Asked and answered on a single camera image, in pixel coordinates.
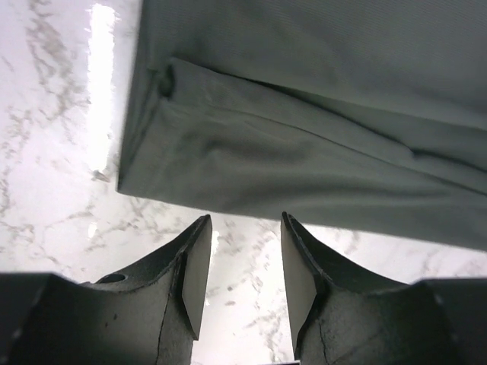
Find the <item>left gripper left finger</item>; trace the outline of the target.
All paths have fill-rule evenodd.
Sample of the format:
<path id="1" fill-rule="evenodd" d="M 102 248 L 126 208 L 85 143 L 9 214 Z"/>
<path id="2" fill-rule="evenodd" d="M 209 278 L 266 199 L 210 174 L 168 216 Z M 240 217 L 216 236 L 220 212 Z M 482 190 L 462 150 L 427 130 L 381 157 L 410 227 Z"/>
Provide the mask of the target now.
<path id="1" fill-rule="evenodd" d="M 94 283 L 9 276 L 12 364 L 188 364 L 199 337 L 212 221 Z"/>

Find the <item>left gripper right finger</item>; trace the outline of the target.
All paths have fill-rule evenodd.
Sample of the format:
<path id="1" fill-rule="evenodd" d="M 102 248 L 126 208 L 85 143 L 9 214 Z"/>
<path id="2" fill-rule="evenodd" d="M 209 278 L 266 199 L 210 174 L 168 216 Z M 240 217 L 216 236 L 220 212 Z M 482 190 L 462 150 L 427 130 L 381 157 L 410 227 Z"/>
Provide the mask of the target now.
<path id="1" fill-rule="evenodd" d="M 302 364 L 465 364 L 433 281 L 361 267 L 282 214 L 294 354 Z"/>

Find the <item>dark grey t shirt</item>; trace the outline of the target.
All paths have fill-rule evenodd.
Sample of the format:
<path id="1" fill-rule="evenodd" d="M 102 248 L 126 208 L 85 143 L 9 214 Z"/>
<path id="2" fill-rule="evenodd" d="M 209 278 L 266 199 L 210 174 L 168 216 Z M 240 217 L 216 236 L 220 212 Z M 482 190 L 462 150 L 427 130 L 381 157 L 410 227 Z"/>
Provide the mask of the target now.
<path id="1" fill-rule="evenodd" d="M 120 193 L 486 248 L 484 1 L 145 1 Z"/>

